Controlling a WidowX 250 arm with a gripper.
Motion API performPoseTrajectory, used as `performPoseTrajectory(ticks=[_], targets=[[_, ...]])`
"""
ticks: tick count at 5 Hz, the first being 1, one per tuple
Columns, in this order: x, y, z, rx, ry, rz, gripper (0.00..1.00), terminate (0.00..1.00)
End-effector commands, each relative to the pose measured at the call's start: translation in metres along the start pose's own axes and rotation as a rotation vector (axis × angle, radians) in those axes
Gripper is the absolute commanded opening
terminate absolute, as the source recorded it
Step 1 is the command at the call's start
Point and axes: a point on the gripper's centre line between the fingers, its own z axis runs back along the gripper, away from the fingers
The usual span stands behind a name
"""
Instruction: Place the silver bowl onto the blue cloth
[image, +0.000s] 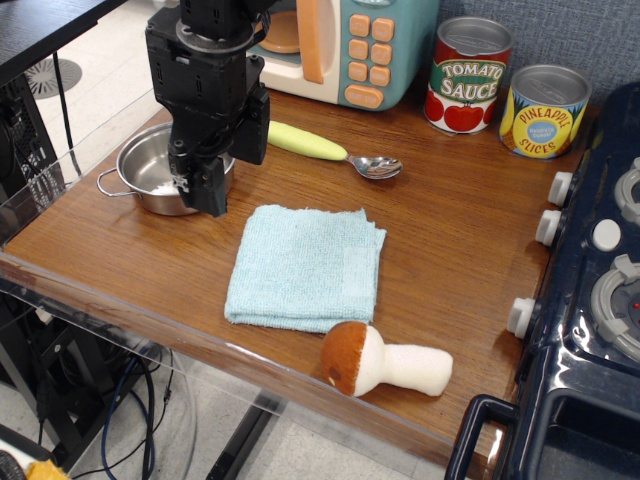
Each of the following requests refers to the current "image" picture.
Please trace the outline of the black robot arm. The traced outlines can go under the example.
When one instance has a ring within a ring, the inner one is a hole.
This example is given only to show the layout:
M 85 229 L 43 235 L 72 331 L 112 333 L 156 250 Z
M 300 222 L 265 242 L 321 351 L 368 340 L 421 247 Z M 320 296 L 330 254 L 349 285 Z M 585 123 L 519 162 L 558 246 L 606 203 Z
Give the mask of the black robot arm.
M 270 97 L 264 60 L 249 49 L 269 28 L 269 1 L 182 1 L 148 21 L 145 37 L 156 100 L 172 117 L 169 168 L 184 205 L 227 211 L 226 159 L 266 155 Z

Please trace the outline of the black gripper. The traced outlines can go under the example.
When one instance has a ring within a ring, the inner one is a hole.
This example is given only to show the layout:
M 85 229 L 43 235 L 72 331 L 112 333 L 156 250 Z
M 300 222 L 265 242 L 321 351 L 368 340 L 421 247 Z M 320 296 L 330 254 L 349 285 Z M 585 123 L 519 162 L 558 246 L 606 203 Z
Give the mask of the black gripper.
M 266 155 L 269 93 L 264 60 L 249 49 L 264 40 L 266 10 L 160 10 L 145 36 L 156 100 L 173 118 L 169 168 L 187 208 L 227 212 L 222 152 L 259 165 Z

